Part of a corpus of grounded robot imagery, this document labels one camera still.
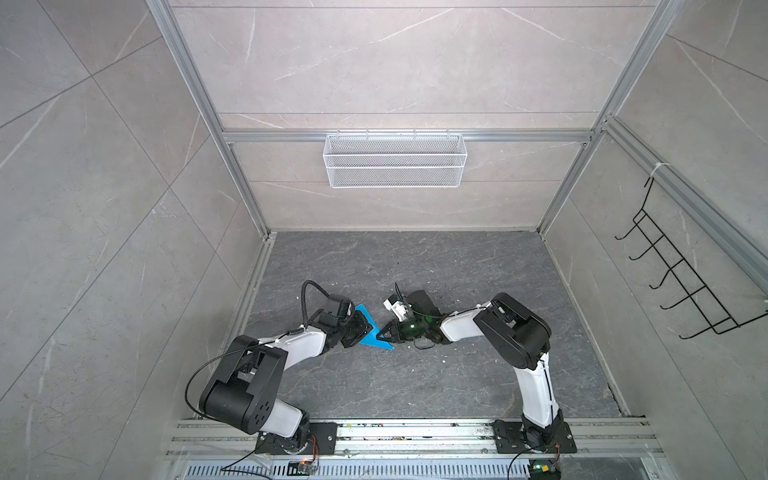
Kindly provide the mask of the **blue square paper sheet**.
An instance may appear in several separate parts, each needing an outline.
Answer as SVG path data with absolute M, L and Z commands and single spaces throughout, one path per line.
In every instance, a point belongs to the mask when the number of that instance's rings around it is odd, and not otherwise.
M 392 351 L 394 347 L 390 343 L 379 340 L 377 338 L 377 334 L 380 332 L 380 329 L 376 325 L 375 321 L 371 317 L 366 307 L 364 305 L 357 305 L 355 310 L 357 312 L 360 312 L 366 319 L 367 323 L 372 327 L 371 331 L 367 333 L 366 336 L 360 341 L 360 344 L 369 346 L 369 347 Z

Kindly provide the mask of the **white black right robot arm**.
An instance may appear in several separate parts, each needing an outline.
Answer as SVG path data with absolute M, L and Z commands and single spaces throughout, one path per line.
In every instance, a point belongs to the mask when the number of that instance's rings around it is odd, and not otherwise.
M 447 345 L 486 338 L 515 372 L 523 400 L 522 419 L 544 432 L 562 422 L 549 374 L 550 326 L 507 293 L 472 308 L 443 314 L 424 290 L 397 291 L 384 302 L 395 318 L 377 338 L 391 344 L 425 338 Z

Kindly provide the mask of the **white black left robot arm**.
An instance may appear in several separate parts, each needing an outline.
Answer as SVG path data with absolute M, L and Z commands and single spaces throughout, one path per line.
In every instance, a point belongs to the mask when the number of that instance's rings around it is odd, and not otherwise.
M 350 348 L 373 331 L 347 297 L 330 295 L 302 324 L 273 338 L 233 340 L 203 388 L 197 414 L 246 434 L 271 434 L 298 443 L 309 436 L 309 415 L 278 399 L 286 370 L 335 346 Z

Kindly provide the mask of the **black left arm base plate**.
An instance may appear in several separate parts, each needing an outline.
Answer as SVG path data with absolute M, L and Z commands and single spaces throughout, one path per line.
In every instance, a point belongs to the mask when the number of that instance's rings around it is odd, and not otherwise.
M 263 435 L 257 443 L 257 453 L 273 455 L 332 455 L 337 442 L 338 424 L 335 422 L 304 422 L 290 437 L 274 433 Z

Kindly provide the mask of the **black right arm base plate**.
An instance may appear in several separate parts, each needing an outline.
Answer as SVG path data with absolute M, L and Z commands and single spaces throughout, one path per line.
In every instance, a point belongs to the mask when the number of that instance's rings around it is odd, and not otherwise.
M 490 424 L 499 454 L 573 454 L 578 451 L 570 426 L 556 419 L 546 428 L 527 421 L 495 420 Z

